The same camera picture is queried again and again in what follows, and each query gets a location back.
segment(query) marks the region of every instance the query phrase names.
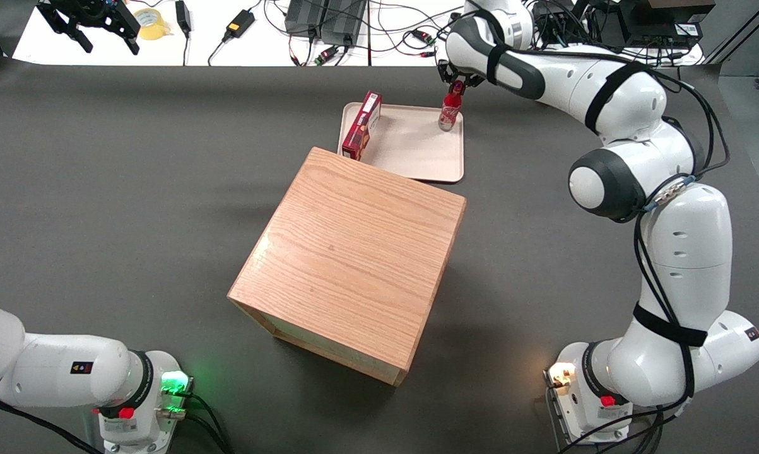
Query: tray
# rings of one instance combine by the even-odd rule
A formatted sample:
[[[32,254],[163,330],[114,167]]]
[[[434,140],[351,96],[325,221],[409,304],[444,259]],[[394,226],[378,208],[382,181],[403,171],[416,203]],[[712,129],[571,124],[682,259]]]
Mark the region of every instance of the tray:
[[[343,109],[337,153],[362,103]],[[382,116],[362,153],[362,163],[404,177],[442,183],[463,178],[463,114],[457,114],[452,131],[438,127],[440,109],[382,104]]]

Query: red bottle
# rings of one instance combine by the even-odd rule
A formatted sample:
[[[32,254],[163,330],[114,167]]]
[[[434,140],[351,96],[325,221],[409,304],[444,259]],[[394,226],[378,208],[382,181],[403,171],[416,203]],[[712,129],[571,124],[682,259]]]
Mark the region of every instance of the red bottle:
[[[444,98],[444,106],[440,109],[438,127],[442,131],[451,131],[457,120],[457,113],[461,111],[463,104],[463,91],[466,86],[462,81],[454,81],[449,87],[449,93]]]

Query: red box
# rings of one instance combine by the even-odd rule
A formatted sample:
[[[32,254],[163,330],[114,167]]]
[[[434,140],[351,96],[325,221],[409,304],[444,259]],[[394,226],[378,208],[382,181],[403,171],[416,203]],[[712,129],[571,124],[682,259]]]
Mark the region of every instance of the red box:
[[[369,91],[365,95],[365,101],[362,101],[360,113],[356,115],[351,129],[345,135],[343,156],[357,161],[362,159],[362,152],[371,138],[371,132],[374,131],[380,115],[382,115],[382,95]]]

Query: wooden box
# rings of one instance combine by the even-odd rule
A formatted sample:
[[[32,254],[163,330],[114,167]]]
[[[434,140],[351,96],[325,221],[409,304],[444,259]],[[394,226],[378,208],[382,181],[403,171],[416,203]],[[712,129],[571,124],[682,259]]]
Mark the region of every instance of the wooden box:
[[[465,207],[312,149],[228,298],[276,338],[398,386]]]

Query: tape roll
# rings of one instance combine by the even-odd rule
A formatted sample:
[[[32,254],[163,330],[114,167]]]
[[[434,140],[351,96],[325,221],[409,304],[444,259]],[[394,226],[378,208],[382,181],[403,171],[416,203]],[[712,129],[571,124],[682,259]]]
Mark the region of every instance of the tape roll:
[[[139,9],[139,11],[135,12],[134,16],[135,20],[141,25],[138,37],[142,38],[142,40],[158,40],[158,38],[163,38],[171,32],[157,9]]]

